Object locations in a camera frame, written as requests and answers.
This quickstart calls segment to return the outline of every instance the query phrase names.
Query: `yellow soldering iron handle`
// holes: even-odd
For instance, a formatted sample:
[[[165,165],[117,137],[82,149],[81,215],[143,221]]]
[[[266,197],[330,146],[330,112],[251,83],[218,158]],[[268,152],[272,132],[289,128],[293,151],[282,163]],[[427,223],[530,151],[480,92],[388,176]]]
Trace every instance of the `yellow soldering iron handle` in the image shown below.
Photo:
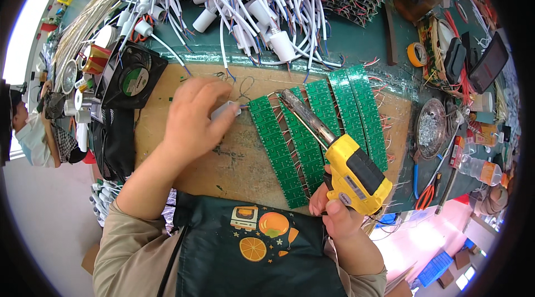
[[[392,182],[357,142],[344,134],[331,144],[325,157],[331,163],[332,173],[324,178],[329,189],[327,198],[339,199],[365,216],[377,213],[392,189]]]

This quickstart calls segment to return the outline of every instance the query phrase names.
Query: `person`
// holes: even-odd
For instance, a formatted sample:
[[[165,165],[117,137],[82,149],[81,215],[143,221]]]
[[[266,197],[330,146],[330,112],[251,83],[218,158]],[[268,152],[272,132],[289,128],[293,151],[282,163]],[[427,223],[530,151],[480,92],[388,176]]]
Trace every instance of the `person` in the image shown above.
[[[364,217],[338,199],[328,200],[325,184],[309,205],[313,216],[327,212],[321,218],[208,196],[186,194],[182,201],[177,195],[173,221],[183,218],[177,217],[180,211],[187,213],[189,225],[172,236],[163,232],[161,212],[173,181],[211,151],[234,121],[237,104],[213,121],[208,118],[217,99],[228,97],[231,89],[218,78],[196,78],[176,90],[163,140],[109,207],[93,272],[95,295],[383,296],[386,269],[379,249],[360,228]],[[234,208],[232,219],[252,219],[245,220],[250,228],[233,227],[239,221],[229,225],[230,214],[220,217],[228,207]],[[269,212],[256,225],[260,211]],[[324,228],[332,238],[325,248]],[[249,242],[245,250],[243,242]]]
[[[46,81],[41,90],[41,98],[51,89],[52,82]],[[86,152],[82,152],[74,139],[63,128],[46,119],[44,112],[28,113],[21,93],[11,91],[12,124],[15,138],[19,141],[23,153],[30,165],[57,168],[62,163],[82,161]]]

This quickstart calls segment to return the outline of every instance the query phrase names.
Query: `pcb strip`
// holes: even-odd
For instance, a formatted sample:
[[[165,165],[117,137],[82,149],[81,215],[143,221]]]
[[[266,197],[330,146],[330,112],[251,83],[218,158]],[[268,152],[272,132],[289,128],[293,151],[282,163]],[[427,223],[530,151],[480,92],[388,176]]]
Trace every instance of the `pcb strip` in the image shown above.
[[[347,70],[347,76],[355,95],[362,127],[368,145],[368,156],[381,172],[388,169],[386,160],[385,138],[375,97],[364,66],[358,65]]]
[[[331,90],[326,79],[306,83],[304,89],[307,91],[310,108],[318,118],[337,136],[340,136],[340,126],[336,117]],[[325,149],[322,148],[325,164],[330,162],[325,158]]]
[[[288,207],[294,209],[307,205],[301,180],[268,97],[252,100],[248,106]]]
[[[290,90],[304,103],[298,86]],[[323,183],[323,158],[319,150],[319,143],[280,100],[279,104],[283,110],[284,119],[288,125],[308,191],[312,195]]]
[[[339,69],[334,72],[327,73],[331,87],[333,89],[334,98],[338,104],[340,111],[340,118],[344,124],[344,130],[347,134],[357,142],[362,150],[368,154],[368,147],[366,145],[366,138],[364,130],[362,129],[361,115],[358,112],[357,102],[353,89],[349,84],[349,78],[345,69]]]

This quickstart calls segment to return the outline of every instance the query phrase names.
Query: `plastic bottle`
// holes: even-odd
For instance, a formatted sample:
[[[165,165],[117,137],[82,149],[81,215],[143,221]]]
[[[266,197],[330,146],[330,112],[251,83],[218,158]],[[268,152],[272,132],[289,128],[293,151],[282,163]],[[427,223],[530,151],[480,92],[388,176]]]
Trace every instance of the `plastic bottle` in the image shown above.
[[[467,154],[461,158],[459,173],[470,175],[492,187],[501,183],[504,176],[506,176],[502,174],[500,166],[495,163],[472,158]]]
[[[476,141],[473,138],[473,132],[470,129],[466,130],[465,149],[463,154],[474,154],[477,151]]]

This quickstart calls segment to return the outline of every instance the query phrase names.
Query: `white shirt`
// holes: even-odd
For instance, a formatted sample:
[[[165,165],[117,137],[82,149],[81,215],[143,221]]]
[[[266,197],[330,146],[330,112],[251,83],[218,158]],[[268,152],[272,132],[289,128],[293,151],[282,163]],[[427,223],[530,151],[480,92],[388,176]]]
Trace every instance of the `white shirt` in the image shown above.
[[[31,150],[31,163],[34,166],[54,168],[54,158],[50,153],[45,135],[41,115],[34,110],[28,115],[26,125],[15,133],[15,138]]]

